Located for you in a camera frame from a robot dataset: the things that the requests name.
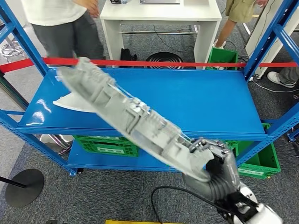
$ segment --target red rope barrier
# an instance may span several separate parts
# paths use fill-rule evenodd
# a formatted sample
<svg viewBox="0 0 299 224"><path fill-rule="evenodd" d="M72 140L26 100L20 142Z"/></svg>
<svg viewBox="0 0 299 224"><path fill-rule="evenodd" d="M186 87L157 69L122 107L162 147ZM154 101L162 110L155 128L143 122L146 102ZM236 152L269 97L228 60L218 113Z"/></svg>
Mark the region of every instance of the red rope barrier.
<svg viewBox="0 0 299 224"><path fill-rule="evenodd" d="M45 57L44 61L47 64L55 64L55 65L76 65L78 63L78 59L76 58L50 58ZM245 63L189 63L189 62L145 62L145 61L119 61L119 60L91 60L93 63L100 66L181 66L181 67L239 67L244 68L246 66ZM23 59L17 62L12 62L8 64L0 65L2 72L6 73L9 71L14 71L18 69L26 68L32 66L33 63L31 59ZM295 62L288 63L260 63L259 67L271 67L271 68L285 68L285 67L297 67Z"/></svg>

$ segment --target yellow object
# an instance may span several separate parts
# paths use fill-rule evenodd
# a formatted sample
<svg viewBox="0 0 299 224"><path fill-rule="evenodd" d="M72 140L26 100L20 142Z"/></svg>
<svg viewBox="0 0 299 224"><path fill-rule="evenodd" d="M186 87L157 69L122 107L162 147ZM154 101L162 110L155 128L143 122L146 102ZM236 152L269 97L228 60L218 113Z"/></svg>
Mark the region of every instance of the yellow object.
<svg viewBox="0 0 299 224"><path fill-rule="evenodd" d="M133 221L116 221L116 220L106 220L105 224L160 224L155 222L133 222ZM176 224L176 223L163 223L163 224Z"/></svg>

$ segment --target white table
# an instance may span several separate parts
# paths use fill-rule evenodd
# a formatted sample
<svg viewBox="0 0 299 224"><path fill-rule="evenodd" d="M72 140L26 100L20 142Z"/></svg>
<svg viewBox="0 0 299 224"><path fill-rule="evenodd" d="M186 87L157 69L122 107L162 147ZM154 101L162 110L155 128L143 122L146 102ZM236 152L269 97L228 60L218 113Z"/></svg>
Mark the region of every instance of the white table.
<svg viewBox="0 0 299 224"><path fill-rule="evenodd" d="M100 19L111 60L124 48L122 24L199 25L194 46L196 62L207 62L222 17L216 0L181 0L180 4L112 4L106 0Z"/></svg>

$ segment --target round black base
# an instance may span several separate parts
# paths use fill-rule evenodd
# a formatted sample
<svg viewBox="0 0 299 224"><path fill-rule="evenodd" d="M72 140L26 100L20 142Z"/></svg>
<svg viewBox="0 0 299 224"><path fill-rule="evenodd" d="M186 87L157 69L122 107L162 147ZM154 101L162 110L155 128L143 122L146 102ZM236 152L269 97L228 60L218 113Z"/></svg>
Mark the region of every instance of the round black base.
<svg viewBox="0 0 299 224"><path fill-rule="evenodd" d="M176 54L170 52L159 52L151 55L146 59L147 62L183 62L183 60ZM178 66L168 66L168 67L161 67L161 66L150 66L148 69L182 69L183 67Z"/></svg>
<svg viewBox="0 0 299 224"><path fill-rule="evenodd" d="M26 169L14 176L13 181L26 185L20 188L8 184L6 188L5 199L11 207L23 207L37 198L44 187L44 175L37 169Z"/></svg>

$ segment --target white t-shirt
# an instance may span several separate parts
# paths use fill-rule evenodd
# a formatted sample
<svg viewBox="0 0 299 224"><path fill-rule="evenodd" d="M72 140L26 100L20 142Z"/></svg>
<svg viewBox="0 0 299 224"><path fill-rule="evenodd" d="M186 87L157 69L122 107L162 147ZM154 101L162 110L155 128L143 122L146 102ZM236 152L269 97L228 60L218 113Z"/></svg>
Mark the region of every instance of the white t-shirt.
<svg viewBox="0 0 299 224"><path fill-rule="evenodd" d="M55 26L73 22L86 8L72 0L22 0L28 22L41 26Z"/></svg>

